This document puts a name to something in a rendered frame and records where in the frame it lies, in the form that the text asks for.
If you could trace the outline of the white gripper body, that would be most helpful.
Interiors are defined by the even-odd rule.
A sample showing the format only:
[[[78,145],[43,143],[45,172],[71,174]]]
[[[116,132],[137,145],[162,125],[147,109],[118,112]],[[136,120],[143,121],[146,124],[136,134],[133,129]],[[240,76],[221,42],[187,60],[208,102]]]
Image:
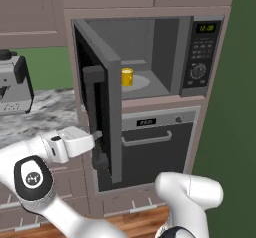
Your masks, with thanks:
[[[63,129],[62,139],[70,158],[86,153],[95,146],[93,136],[75,126]]]

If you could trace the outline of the grey microwave door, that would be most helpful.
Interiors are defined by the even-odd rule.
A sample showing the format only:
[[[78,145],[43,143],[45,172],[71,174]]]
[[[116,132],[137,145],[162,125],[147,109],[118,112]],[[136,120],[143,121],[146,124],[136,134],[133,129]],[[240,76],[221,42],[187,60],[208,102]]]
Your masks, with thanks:
[[[120,58],[114,50],[84,20],[73,21],[76,46],[77,71],[79,74],[81,105],[85,108],[82,69],[101,65],[106,72],[109,96],[109,129],[111,169],[108,170],[113,183],[122,181],[122,92]]]

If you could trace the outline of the taupe counter drawer front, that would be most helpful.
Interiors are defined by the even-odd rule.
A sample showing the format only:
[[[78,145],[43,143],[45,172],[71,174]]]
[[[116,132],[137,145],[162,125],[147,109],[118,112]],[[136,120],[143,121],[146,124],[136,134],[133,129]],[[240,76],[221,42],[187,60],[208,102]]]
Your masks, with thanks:
[[[64,201],[81,215],[89,213],[86,197],[64,198]],[[24,218],[24,224],[31,224],[37,221],[40,224],[48,223],[48,220],[40,215],[26,211],[22,206],[6,210],[0,210],[0,232],[12,230],[20,224]]]
[[[48,165],[52,172],[56,192],[62,198],[75,198],[86,195],[86,184],[82,157],[71,159],[66,164],[51,163]],[[16,196],[0,183],[0,205],[17,202]]]

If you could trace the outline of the yellow mug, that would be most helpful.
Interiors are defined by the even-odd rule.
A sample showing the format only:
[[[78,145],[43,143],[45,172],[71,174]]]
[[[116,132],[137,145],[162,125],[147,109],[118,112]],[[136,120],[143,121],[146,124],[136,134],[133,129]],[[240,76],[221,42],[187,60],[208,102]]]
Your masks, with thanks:
[[[131,86],[133,84],[133,69],[122,68],[121,69],[121,80],[123,86]]]

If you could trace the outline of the pale grey microwave turntable plate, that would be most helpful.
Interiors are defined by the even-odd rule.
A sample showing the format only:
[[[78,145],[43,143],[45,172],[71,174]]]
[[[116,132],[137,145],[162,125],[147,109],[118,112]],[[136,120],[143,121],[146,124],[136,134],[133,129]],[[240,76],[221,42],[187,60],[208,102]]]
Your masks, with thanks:
[[[140,90],[147,87],[150,84],[150,80],[144,76],[134,75],[133,84],[131,86],[123,86],[123,92],[131,92],[135,90]]]

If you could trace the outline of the grey microwave oven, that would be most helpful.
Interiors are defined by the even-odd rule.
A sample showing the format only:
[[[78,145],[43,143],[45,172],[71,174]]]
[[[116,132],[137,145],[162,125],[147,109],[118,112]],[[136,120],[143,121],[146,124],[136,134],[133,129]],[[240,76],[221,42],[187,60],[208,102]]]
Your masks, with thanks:
[[[122,68],[148,78],[122,99],[205,96],[219,43],[221,16],[85,20],[120,58]]]

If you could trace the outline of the dark oven door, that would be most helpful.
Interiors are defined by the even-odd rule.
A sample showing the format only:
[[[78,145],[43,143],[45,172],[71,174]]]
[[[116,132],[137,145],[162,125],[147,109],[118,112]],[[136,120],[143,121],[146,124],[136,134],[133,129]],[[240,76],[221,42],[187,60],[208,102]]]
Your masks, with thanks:
[[[122,144],[122,187],[152,183],[161,172],[183,172],[193,124],[183,123],[122,133],[127,141],[161,137],[170,141],[126,147]]]

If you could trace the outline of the grey built-in oven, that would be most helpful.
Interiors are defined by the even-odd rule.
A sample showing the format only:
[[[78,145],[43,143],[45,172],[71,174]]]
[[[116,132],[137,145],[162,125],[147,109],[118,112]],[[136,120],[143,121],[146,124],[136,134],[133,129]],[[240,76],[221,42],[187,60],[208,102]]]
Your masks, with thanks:
[[[124,114],[122,186],[152,183],[161,172],[182,173],[199,113],[195,106]]]

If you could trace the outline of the taupe drawer front below oven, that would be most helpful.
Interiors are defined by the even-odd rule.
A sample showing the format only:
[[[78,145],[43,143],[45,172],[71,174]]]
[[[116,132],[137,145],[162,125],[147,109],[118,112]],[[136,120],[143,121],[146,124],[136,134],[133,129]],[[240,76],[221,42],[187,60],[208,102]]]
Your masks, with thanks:
[[[165,203],[156,195],[152,186],[131,187],[129,189],[114,190],[103,199],[103,213],[105,217],[118,214],[130,214],[132,208],[131,201],[134,200],[137,207],[146,206],[148,197],[153,204],[158,207],[164,206]]]

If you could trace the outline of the grey and black coffee machine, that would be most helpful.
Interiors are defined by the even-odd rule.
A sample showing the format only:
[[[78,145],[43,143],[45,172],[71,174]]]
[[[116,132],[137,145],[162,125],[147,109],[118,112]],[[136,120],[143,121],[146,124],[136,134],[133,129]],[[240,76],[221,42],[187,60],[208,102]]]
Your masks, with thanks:
[[[33,99],[25,57],[0,49],[0,116],[29,113]]]

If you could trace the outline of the taupe tall appliance cabinet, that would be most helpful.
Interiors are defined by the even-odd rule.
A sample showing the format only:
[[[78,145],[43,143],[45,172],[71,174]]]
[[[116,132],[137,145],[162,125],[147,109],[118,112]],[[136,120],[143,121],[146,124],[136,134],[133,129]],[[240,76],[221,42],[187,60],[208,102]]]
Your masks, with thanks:
[[[178,95],[147,97],[138,99],[122,99],[122,114],[148,112],[154,110],[176,109],[184,107],[200,107],[191,148],[187,156],[183,174],[193,174],[198,169],[198,162],[202,158],[201,146],[204,143],[204,133],[208,126],[216,121],[213,114],[213,97],[217,81],[219,60],[222,56],[223,42],[229,21],[230,10],[227,7],[160,7],[160,8],[114,8],[114,9],[71,9],[64,13],[67,31],[68,48],[75,90],[76,108],[79,123],[88,131],[89,121],[85,108],[81,105],[79,74],[77,71],[76,46],[74,43],[73,21],[76,19],[132,19],[156,17],[183,17],[183,16],[221,16],[223,18],[219,43],[216,47],[216,56],[212,73],[205,96],[180,97]],[[84,158],[84,175],[87,186],[89,213],[93,217],[105,217],[103,213],[103,199],[114,190],[129,189],[131,187],[152,186],[154,182],[136,186],[122,187],[121,182],[113,183],[107,169],[96,170],[93,167],[93,150]]]

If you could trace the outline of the taupe wall cupboard door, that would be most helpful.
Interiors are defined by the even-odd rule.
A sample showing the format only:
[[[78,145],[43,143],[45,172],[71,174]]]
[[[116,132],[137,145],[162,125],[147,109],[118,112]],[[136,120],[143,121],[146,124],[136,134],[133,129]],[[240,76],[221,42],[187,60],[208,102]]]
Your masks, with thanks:
[[[0,48],[66,45],[62,0],[0,0]]]

